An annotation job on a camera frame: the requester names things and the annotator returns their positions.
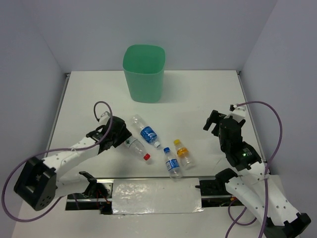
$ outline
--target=blue bottle cap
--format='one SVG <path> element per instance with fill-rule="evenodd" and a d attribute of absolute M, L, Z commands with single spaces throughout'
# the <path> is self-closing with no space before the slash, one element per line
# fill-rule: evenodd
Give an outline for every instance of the blue bottle cap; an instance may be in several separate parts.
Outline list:
<path fill-rule="evenodd" d="M 164 148 L 164 153 L 170 152 L 169 147 Z"/>

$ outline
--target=green plastic container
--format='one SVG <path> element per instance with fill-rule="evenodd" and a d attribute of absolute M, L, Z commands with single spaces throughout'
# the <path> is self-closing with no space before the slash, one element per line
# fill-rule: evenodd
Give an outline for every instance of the green plastic container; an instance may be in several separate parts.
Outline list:
<path fill-rule="evenodd" d="M 123 58 L 123 70 L 131 98 L 155 103 L 162 95 L 165 51 L 159 46 L 132 45 Z"/>

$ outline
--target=water bottle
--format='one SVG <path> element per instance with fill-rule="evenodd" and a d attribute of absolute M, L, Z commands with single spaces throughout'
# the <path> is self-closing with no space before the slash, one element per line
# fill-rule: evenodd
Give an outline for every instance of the water bottle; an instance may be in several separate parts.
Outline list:
<path fill-rule="evenodd" d="M 174 140 L 177 156 L 179 157 L 180 164 L 186 169 L 190 169 L 195 166 L 194 160 L 188 152 L 187 148 L 180 142 L 180 140 Z"/>
<path fill-rule="evenodd" d="M 176 156 L 170 151 L 168 147 L 164 148 L 164 154 L 166 167 L 169 171 L 169 176 L 171 179 L 180 179 L 183 177 Z"/>
<path fill-rule="evenodd" d="M 143 139 L 145 139 L 147 143 L 153 145 L 156 148 L 160 146 L 158 135 L 139 115 L 135 115 L 132 117 L 132 124 L 140 132 L 140 135 L 143 137 Z"/>
<path fill-rule="evenodd" d="M 124 145 L 137 155 L 142 156 L 142 158 L 146 161 L 151 156 L 146 152 L 144 145 L 135 137 L 132 135 L 125 140 Z"/>

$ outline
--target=blue bottle label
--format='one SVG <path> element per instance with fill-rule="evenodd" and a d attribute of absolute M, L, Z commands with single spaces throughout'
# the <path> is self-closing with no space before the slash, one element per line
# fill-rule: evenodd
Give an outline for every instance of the blue bottle label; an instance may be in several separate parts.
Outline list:
<path fill-rule="evenodd" d="M 166 162 L 166 166 L 167 166 L 168 171 L 170 171 L 171 169 L 179 167 L 179 164 L 177 162 L 177 159 L 172 159 L 172 160 Z"/>
<path fill-rule="evenodd" d="M 149 144 L 153 143 L 158 137 L 158 135 L 156 135 L 156 133 L 149 126 L 145 127 L 140 134 Z"/>

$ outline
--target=bottle label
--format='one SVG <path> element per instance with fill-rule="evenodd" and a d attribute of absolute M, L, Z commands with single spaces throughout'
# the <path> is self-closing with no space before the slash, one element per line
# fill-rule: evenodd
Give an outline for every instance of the bottle label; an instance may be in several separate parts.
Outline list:
<path fill-rule="evenodd" d="M 188 150 L 187 150 L 186 147 L 183 147 L 183 148 L 181 148 L 181 149 L 179 149 L 179 150 L 177 151 L 178 157 L 181 157 L 182 155 L 187 154 L 187 153 L 188 153 Z"/>
<path fill-rule="evenodd" d="M 156 138 L 158 137 L 158 135 L 156 135 L 156 133 L 149 126 L 145 127 L 141 131 L 140 134 L 145 139 L 145 141 L 149 144 L 152 144 L 156 140 Z"/>
<path fill-rule="evenodd" d="M 124 145 L 125 145 L 126 147 L 130 148 L 131 144 L 132 144 L 134 141 L 136 141 L 136 140 L 137 140 L 137 138 L 135 138 L 135 137 L 133 137 L 133 136 L 130 136 L 128 139 L 126 139 L 126 140 L 124 141 Z"/>
<path fill-rule="evenodd" d="M 171 169 L 179 167 L 179 164 L 177 162 L 177 159 L 172 159 L 172 160 L 166 162 L 166 166 L 167 166 L 168 171 L 170 171 Z"/>

